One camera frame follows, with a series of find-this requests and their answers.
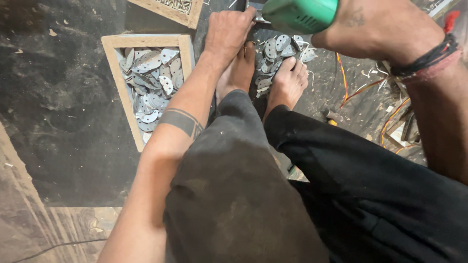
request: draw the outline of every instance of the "black pants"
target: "black pants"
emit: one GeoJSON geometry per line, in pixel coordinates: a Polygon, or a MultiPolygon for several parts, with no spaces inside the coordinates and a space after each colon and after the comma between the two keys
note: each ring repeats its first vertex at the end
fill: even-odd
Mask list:
{"type": "Polygon", "coordinates": [[[338,127],[247,93],[180,164],[166,199],[179,263],[468,262],[468,187],[338,127]],[[268,144],[310,181],[288,181],[268,144]]]}

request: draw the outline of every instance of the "hand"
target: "hand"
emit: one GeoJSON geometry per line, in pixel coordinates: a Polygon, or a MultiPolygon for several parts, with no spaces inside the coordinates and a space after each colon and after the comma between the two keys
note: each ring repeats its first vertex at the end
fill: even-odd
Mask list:
{"type": "Polygon", "coordinates": [[[244,12],[213,12],[208,19],[208,33],[204,52],[212,54],[226,68],[243,47],[247,34],[255,24],[255,8],[249,7],[244,12]]]}
{"type": "Polygon", "coordinates": [[[404,66],[439,45],[445,34],[409,0],[341,0],[333,24],[312,44],[354,58],[404,66]]]}

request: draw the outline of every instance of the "wooden box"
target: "wooden box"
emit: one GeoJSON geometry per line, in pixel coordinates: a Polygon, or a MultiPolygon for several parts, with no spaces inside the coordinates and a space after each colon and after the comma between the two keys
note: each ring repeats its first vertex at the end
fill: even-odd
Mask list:
{"type": "Polygon", "coordinates": [[[145,146],[142,137],[143,132],[138,128],[137,120],[133,114],[131,89],[122,77],[119,61],[117,60],[117,52],[121,53],[121,48],[127,47],[178,47],[185,81],[195,66],[191,37],[190,35],[180,34],[128,34],[102,37],[102,44],[130,125],[130,130],[135,139],[135,144],[138,151],[141,152],[145,146]]]}
{"type": "Polygon", "coordinates": [[[189,14],[182,13],[156,0],[128,0],[136,5],[167,17],[191,29],[197,29],[198,17],[203,6],[203,0],[192,0],[189,14]]]}

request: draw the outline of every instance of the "green power drill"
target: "green power drill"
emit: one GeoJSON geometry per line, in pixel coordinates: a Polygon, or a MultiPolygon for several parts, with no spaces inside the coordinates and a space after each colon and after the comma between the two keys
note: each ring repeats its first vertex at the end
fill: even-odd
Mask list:
{"type": "Polygon", "coordinates": [[[338,0],[247,0],[261,16],[256,21],[271,23],[288,35],[309,35],[324,31],[333,22],[338,0]]]}

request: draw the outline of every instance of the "foot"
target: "foot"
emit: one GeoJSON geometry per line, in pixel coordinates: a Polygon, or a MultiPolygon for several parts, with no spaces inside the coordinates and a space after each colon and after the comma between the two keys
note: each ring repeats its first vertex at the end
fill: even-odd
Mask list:
{"type": "Polygon", "coordinates": [[[237,56],[226,68],[216,85],[216,102],[219,104],[224,97],[235,89],[249,92],[250,82],[255,71],[254,44],[246,42],[237,56]]]}
{"type": "Polygon", "coordinates": [[[273,78],[263,122],[271,110],[278,105],[286,105],[291,110],[294,108],[308,85],[306,70],[307,66],[299,60],[296,61],[295,57],[290,57],[281,63],[273,78]]]}

